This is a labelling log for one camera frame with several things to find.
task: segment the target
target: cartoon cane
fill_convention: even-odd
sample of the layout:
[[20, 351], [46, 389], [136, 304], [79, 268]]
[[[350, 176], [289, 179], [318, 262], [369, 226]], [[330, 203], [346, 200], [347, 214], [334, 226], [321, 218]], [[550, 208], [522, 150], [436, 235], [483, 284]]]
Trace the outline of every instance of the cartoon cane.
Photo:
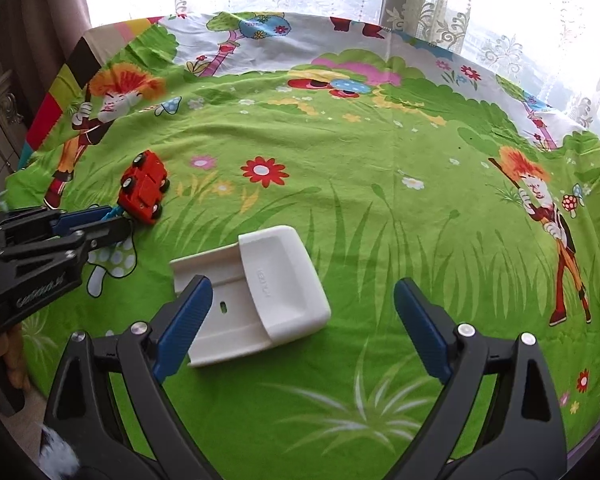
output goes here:
[[[516, 186], [516, 189], [520, 189], [520, 184], [518, 184], [515, 180], [513, 180], [503, 169], [502, 166], [498, 163], [498, 161], [493, 158], [493, 157], [489, 157], [489, 162], [491, 164], [493, 164], [496, 168], [498, 168], [502, 174], [504, 176], [506, 176], [509, 181]], [[540, 219], [540, 223], [542, 225], [549, 223], [549, 220], [547, 218], [541, 218]], [[578, 270], [578, 267], [576, 266], [575, 262], [573, 261], [571, 255], [567, 252], [567, 249], [565, 248], [564, 244], [562, 243], [561, 240], [556, 239], [555, 240], [556, 244], [558, 245], [558, 250], [560, 251], [560, 254], [562, 255], [562, 257], [564, 258], [564, 264], [567, 266], [567, 268], [571, 271], [571, 275], [573, 276], [573, 281], [575, 282], [576, 285], [576, 290], [577, 291], [581, 291], [584, 289], [584, 285], [582, 283], [582, 279], [580, 277], [580, 271]]]

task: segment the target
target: metal screw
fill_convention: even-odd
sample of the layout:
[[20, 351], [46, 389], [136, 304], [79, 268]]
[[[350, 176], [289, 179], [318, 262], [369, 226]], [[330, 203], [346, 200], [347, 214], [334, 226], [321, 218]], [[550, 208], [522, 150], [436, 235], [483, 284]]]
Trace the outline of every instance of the metal screw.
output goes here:
[[82, 330], [78, 330], [77, 332], [71, 334], [71, 341], [81, 343], [84, 341], [85, 337], [87, 337], [87, 335]]
[[131, 325], [131, 333], [136, 335], [142, 335], [146, 332], [147, 325], [144, 321], [136, 321]]
[[475, 328], [468, 323], [458, 325], [458, 333], [464, 337], [472, 337], [475, 335]]
[[520, 336], [520, 341], [522, 341], [525, 345], [533, 346], [536, 344], [536, 336], [530, 334], [529, 332], [523, 332]]

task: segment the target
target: red toy car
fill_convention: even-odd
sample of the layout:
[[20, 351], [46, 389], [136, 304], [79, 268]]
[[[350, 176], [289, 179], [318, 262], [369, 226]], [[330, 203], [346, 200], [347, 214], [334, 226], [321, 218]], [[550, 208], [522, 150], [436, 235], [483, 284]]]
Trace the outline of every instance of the red toy car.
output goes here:
[[118, 205], [142, 223], [155, 224], [162, 213], [160, 202], [169, 184], [160, 158], [146, 150], [136, 156], [122, 175]]

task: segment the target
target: cartoon character with orange hair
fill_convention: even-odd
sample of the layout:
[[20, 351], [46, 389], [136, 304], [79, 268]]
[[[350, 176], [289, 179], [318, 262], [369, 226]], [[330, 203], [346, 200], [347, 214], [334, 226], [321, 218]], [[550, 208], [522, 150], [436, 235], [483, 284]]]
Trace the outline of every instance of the cartoon character with orange hair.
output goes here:
[[[564, 267], [569, 269], [573, 277], [578, 297], [584, 309], [585, 320], [590, 323], [589, 303], [587, 303], [585, 287], [576, 262], [576, 247], [573, 238], [571, 238], [567, 222], [564, 221], [563, 216], [558, 211], [558, 206], [555, 204], [546, 184], [550, 179], [549, 174], [542, 166], [531, 162], [522, 152], [510, 146], [500, 148], [500, 164], [497, 164], [493, 159], [490, 160], [518, 188], [522, 207], [529, 217], [536, 222], [540, 222], [544, 230], [555, 239], [558, 251], [558, 270], [555, 277], [555, 310], [549, 319], [549, 326], [555, 326], [567, 319], [562, 286]], [[529, 191], [538, 200], [539, 206], [536, 206], [529, 198], [528, 192], [520, 187], [519, 180], [525, 183]]]
[[[46, 191], [45, 205], [52, 209], [60, 206], [62, 191], [73, 179], [75, 165], [84, 150], [98, 144], [115, 119], [128, 114], [141, 100], [154, 100], [165, 91], [163, 78], [154, 77], [128, 62], [99, 71], [87, 86], [85, 101], [72, 117], [72, 128], [80, 134], [62, 146], [58, 168]], [[102, 106], [94, 118], [90, 118], [91, 96], [102, 97]]]

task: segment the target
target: white grass print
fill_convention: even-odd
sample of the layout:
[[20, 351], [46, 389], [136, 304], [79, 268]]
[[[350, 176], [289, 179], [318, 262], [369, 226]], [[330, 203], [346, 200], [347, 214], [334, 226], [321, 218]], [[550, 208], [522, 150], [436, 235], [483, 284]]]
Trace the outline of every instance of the white grass print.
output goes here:
[[42, 362], [45, 370], [46, 362], [50, 359], [50, 350], [58, 348], [51, 338], [42, 333], [46, 323], [46, 316], [46, 309], [42, 309], [22, 321], [22, 337], [25, 341], [31, 343], [35, 360]]
[[323, 412], [307, 415], [296, 415], [278, 420], [278, 423], [304, 422], [321, 426], [289, 447], [289, 452], [297, 447], [322, 438], [333, 440], [325, 447], [322, 454], [330, 452], [342, 444], [359, 438], [375, 440], [395, 453], [392, 438], [410, 442], [420, 429], [421, 422], [408, 416], [408, 412], [417, 406], [434, 401], [432, 397], [413, 398], [413, 392], [430, 380], [429, 376], [417, 378], [409, 384], [393, 390], [391, 384], [400, 369], [415, 356], [412, 354], [390, 367], [382, 376], [368, 397], [365, 394], [363, 363], [366, 343], [360, 352], [353, 379], [353, 401], [350, 404], [333, 397], [294, 386], [284, 384], [266, 384], [273, 388], [311, 401]]

